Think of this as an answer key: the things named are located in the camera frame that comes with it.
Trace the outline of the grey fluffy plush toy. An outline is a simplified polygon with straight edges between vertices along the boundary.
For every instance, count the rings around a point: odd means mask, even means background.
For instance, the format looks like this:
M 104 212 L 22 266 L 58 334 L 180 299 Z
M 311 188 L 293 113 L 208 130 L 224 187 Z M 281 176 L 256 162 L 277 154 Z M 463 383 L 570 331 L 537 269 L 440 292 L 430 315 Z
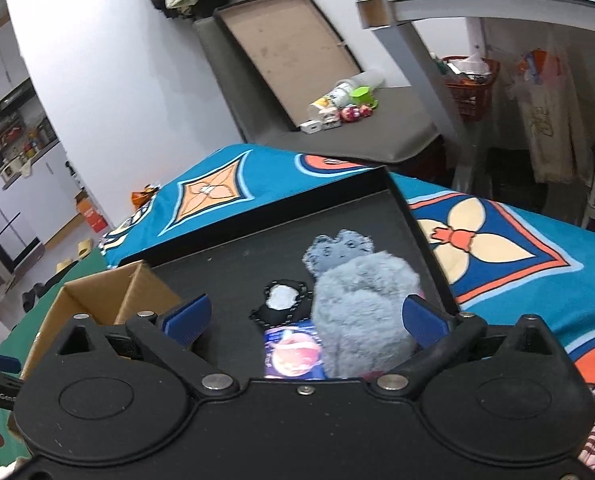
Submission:
M 311 321 L 329 378 L 375 377 L 408 360 L 417 348 L 405 329 L 403 304 L 421 292 L 418 273 L 388 252 L 357 257 L 315 284 Z

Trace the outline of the black heart soft toy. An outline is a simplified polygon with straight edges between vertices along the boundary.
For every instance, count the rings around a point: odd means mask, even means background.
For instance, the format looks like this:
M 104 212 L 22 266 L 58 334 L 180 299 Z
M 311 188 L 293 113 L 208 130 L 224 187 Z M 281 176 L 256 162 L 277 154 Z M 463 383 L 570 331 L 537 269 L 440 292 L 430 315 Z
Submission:
M 264 302 L 250 311 L 250 319 L 264 330 L 287 326 L 311 317 L 314 293 L 305 282 L 276 280 L 265 288 Z

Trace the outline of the purple tissue pack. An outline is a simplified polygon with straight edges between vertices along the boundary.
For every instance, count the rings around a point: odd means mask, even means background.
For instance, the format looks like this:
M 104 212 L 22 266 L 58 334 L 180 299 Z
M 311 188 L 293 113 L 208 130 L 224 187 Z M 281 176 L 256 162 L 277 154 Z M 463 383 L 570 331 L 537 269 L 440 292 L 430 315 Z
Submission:
M 265 377 L 323 380 L 321 339 L 311 320 L 265 331 Z

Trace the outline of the brown cardboard box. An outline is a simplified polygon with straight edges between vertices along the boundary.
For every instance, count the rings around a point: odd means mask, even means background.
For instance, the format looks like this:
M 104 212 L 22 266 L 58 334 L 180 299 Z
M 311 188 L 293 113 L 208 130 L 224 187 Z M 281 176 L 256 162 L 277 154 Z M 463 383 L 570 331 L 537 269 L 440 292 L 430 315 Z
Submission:
M 39 327 L 20 378 L 30 375 L 76 314 L 88 314 L 100 325 L 119 325 L 140 311 L 163 314 L 178 304 L 181 298 L 144 261 L 67 282 Z

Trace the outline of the black shallow tray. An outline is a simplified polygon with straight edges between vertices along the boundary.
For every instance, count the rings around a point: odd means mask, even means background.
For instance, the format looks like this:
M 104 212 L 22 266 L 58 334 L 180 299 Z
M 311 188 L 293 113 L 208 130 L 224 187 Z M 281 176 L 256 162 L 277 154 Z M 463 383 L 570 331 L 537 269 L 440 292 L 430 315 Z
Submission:
M 244 382 L 264 375 L 264 332 L 250 311 L 262 304 L 265 287 L 280 278 L 313 284 L 304 252 L 316 236 L 341 229 L 367 235 L 378 250 L 405 259 L 419 274 L 425 299 L 458 313 L 405 194 L 383 168 L 255 207 L 122 261 L 145 261 L 183 299 L 207 295 L 212 321 L 192 349 Z

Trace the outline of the yellow slippers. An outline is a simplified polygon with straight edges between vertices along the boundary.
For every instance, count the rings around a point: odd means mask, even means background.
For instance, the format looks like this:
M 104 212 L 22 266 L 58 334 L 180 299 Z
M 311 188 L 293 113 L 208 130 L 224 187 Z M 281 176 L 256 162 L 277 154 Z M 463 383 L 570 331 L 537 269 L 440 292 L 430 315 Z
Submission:
M 86 238 L 85 240 L 81 240 L 77 244 L 77 252 L 75 255 L 64 256 L 55 266 L 55 272 L 60 273 L 67 268 L 69 268 L 73 263 L 81 261 L 84 258 L 87 258 L 93 249 L 93 240 L 92 238 Z

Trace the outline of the orange gift bag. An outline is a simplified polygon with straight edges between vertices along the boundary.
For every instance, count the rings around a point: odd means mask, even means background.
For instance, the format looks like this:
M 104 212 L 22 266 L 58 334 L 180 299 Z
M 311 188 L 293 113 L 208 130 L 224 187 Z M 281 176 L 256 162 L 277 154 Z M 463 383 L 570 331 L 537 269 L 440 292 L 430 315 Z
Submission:
M 145 185 L 145 187 L 139 191 L 132 191 L 130 200 L 132 206 L 134 206 L 134 210 L 138 210 L 147 204 L 150 200 L 152 200 L 158 191 L 160 191 L 160 187 L 154 184 Z

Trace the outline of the orange cardboard box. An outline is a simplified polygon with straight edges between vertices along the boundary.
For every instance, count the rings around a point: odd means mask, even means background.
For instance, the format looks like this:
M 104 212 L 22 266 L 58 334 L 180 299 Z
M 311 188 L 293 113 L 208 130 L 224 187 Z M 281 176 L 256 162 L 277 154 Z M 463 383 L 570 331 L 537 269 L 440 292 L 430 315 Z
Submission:
M 85 190 L 81 190 L 75 197 L 78 214 L 86 220 L 88 226 L 95 233 L 102 233 L 108 227 L 103 214 L 96 208 L 92 199 Z

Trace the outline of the grey sofa mattress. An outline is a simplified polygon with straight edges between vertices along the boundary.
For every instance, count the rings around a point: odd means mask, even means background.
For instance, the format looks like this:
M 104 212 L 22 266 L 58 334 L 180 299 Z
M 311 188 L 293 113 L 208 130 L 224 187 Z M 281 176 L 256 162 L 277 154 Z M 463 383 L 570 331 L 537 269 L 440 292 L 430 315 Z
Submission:
M 377 91 L 378 107 L 350 122 L 322 96 L 307 101 L 306 116 L 291 120 L 230 32 L 216 18 L 195 23 L 201 46 L 242 139 L 352 162 L 372 162 L 403 174 L 425 174 L 446 164 L 443 137 L 410 88 Z

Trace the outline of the green cup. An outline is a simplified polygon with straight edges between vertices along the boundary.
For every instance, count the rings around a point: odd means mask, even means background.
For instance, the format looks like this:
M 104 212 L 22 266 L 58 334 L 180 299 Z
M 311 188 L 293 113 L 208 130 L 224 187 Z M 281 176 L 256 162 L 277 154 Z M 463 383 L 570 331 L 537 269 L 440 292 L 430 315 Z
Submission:
M 372 89 L 369 86 L 360 86 L 351 92 L 351 100 L 358 107 L 367 106 L 375 110 L 379 102 L 375 99 Z

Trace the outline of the white plastic bottle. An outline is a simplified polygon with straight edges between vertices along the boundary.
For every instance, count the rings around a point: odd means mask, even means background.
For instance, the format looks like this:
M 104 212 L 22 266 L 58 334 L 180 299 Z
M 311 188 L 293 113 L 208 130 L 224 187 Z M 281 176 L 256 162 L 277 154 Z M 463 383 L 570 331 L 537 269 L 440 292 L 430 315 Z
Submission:
M 385 76 L 381 70 L 371 68 L 355 76 L 337 81 L 334 88 L 318 100 L 309 104 L 307 108 L 308 117 L 318 119 L 320 112 L 329 107 L 338 110 L 352 103 L 351 94 L 360 87 L 369 87 L 371 90 L 380 88 L 384 84 Z

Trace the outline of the red basket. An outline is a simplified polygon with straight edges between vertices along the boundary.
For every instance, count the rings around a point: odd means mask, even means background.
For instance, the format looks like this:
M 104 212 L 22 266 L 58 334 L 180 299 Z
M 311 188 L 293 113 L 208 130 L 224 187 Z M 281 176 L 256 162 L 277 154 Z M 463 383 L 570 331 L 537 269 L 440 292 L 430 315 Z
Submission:
M 478 53 L 445 56 L 442 63 L 446 87 L 457 104 L 462 120 L 479 122 L 491 105 L 500 63 L 482 58 Z

